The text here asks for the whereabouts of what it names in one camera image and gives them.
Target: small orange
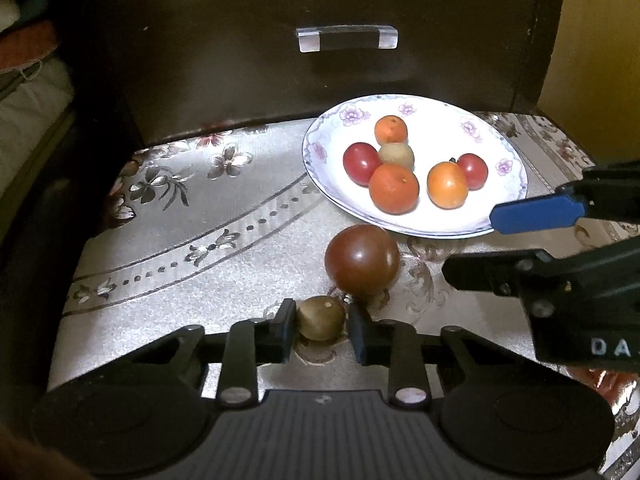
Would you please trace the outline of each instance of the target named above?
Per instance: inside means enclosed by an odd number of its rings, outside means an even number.
[[[469,194],[465,173],[455,162],[440,162],[429,170],[427,192],[431,201],[438,207],[460,207]]]
[[[405,142],[407,138],[406,123],[395,115],[385,115],[378,119],[373,131],[378,144]]]
[[[398,164],[383,164],[369,180],[369,195],[380,211],[398,215],[418,202],[420,184],[415,175]]]

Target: floral tablecloth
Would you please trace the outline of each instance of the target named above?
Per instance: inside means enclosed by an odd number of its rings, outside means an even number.
[[[580,178],[591,161],[547,119],[478,113],[514,145],[529,196]],[[306,176],[300,145],[312,120],[269,124],[171,142],[135,153],[106,200],[100,234],[85,245],[69,289],[50,370],[50,387],[187,324],[225,332],[274,314],[283,298],[338,294],[324,273],[324,249],[355,219]],[[533,358],[518,300],[451,288],[440,272],[459,251],[542,247],[556,257],[638,234],[637,226],[581,221],[574,228],[468,240],[397,235],[401,275],[371,305],[375,318],[434,333],[463,326]],[[298,343],[289,363],[258,370],[260,390],[385,390],[386,369],[360,367],[346,340]],[[219,365],[204,395],[213,396]],[[430,369],[432,388],[440,391]],[[615,441],[603,471],[622,478],[636,460],[640,392],[619,385]]]

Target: floral plate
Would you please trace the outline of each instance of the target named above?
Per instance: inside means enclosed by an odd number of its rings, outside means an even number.
[[[414,210],[389,215],[377,209],[369,190],[351,181],[342,154],[354,142],[379,145],[373,133],[386,115],[404,119],[415,153],[414,173],[420,197]],[[463,153],[481,156],[489,167],[484,187],[469,192],[454,210],[435,206],[427,195],[429,170]],[[343,102],[319,116],[302,143],[306,171],[316,186],[352,215],[391,231],[425,238],[470,238],[493,231],[489,213],[494,205],[527,195],[527,173],[518,153],[494,127],[455,106],[411,95],[383,94]]]

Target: yellow wall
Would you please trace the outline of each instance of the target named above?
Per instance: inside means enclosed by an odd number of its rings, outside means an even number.
[[[597,161],[640,158],[640,0],[564,0],[538,107]]]

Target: plate rim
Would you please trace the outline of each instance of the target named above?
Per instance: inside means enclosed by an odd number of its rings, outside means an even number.
[[[320,192],[325,197],[327,197],[329,199],[330,202],[334,203],[339,208],[341,208],[344,211],[346,211],[348,214],[350,214],[352,216],[355,216],[356,218],[358,218],[358,219],[360,219],[362,221],[365,221],[365,222],[373,224],[373,225],[377,225],[379,227],[382,227],[384,229],[387,229],[387,230],[395,232],[395,233],[405,234],[405,235],[408,235],[408,236],[414,236],[414,237],[418,237],[418,238],[431,238],[431,239],[434,239],[434,240],[447,240],[447,239],[461,239],[462,240],[464,238],[475,238],[475,237],[479,237],[479,236],[494,232],[495,230],[494,230],[493,227],[491,227],[491,224],[490,224],[490,226],[488,228],[481,227],[481,228],[478,228],[475,231],[470,231],[470,232],[452,232],[452,233],[427,232],[427,231],[423,231],[423,230],[415,230],[415,229],[399,226],[398,224],[391,224],[386,220],[375,218],[375,217],[371,217],[370,215],[367,215],[366,213],[358,212],[354,208],[350,207],[348,204],[343,203],[341,200],[338,200],[338,199],[334,198],[333,196],[331,196],[329,194],[329,192],[325,189],[325,186],[317,179],[317,177],[314,176],[314,172],[310,171],[311,162],[310,162],[310,152],[309,152],[309,146],[310,146],[309,135],[312,134],[312,133],[315,133],[316,131],[318,131],[320,129],[320,126],[322,125],[322,123],[324,122],[324,120],[326,118],[331,117],[332,115],[335,115],[335,113],[337,113],[338,110],[345,104],[356,103],[356,102],[359,102],[359,101],[367,102],[367,101],[375,101],[375,100],[392,100],[392,99],[397,99],[397,98],[400,98],[400,99],[402,99],[402,98],[416,98],[416,99],[420,99],[420,100],[434,101],[434,102],[443,104],[443,105],[445,105],[447,107],[451,107],[451,108],[455,108],[456,110],[460,110],[460,111],[464,112],[465,114],[472,115],[473,117],[475,117],[479,121],[482,121],[484,124],[486,124],[486,126],[489,128],[489,130],[493,131],[494,135],[497,136],[500,139],[500,141],[503,143],[503,145],[506,143],[506,146],[508,146],[507,149],[511,153],[513,153],[514,158],[520,163],[520,175],[519,175],[520,176],[520,191],[518,193],[517,200],[520,200],[520,199],[526,197],[527,191],[529,190],[529,177],[527,175],[527,170],[526,170],[526,168],[524,166],[522,158],[520,157],[520,154],[515,149],[515,147],[509,142],[509,139],[507,139],[494,126],[491,126],[491,124],[487,123],[484,119],[476,116],[475,114],[469,112],[468,110],[465,110],[464,108],[460,108],[460,107],[458,107],[456,105],[452,105],[452,104],[446,103],[444,101],[439,101],[438,99],[432,99],[432,98],[429,98],[429,97],[410,95],[410,94],[371,94],[371,95],[367,95],[367,96],[356,97],[356,98],[352,98],[352,99],[348,99],[346,101],[340,102],[340,103],[332,106],[331,108],[329,108],[328,110],[326,110],[322,114],[320,114],[318,117],[316,117],[315,120],[309,125],[308,129],[305,132],[305,136],[303,137],[303,140],[302,140],[302,161],[303,161],[303,164],[305,166],[306,174],[308,174],[309,178],[313,181],[313,183],[316,185],[316,187],[320,190]]]

